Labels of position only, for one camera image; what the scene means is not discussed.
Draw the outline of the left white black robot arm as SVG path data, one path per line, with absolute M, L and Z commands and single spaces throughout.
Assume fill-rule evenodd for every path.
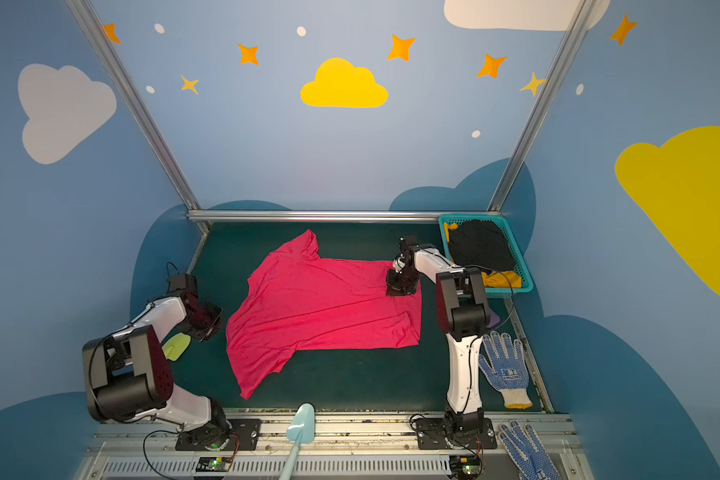
M 220 403 L 178 386 L 162 341 L 177 329 L 206 341 L 218 332 L 221 308 L 199 299 L 189 274 L 168 279 L 167 293 L 121 329 L 87 342 L 82 367 L 87 409 L 99 422 L 143 419 L 176 427 L 179 451 L 219 451 L 232 427 Z

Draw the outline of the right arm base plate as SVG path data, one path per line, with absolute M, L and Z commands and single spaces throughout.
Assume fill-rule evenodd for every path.
M 441 417 L 412 415 L 408 420 L 420 450 L 494 450 L 497 437 L 490 419 L 485 418 L 476 430 L 457 431 Z

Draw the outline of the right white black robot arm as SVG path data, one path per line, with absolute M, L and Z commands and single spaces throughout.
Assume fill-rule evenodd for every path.
M 492 311 L 477 268 L 451 262 L 436 247 L 421 244 L 414 236 L 402 237 L 399 254 L 387 271 L 387 294 L 415 294 L 421 276 L 435 285 L 436 317 L 448 344 L 444 434 L 453 444 L 466 446 L 485 427 L 478 357 L 479 341 L 488 333 Z

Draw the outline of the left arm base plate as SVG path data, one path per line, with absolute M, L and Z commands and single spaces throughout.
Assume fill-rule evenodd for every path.
M 228 419 L 222 426 L 206 425 L 178 435 L 175 450 L 192 452 L 253 451 L 261 429 L 260 419 Z

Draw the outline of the magenta pink t-shirt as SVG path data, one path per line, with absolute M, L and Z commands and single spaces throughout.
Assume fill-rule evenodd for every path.
M 250 399 L 298 351 L 418 345 L 422 297 L 388 295 L 391 267 L 389 261 L 323 258 L 311 230 L 268 254 L 226 326 L 241 397 Z

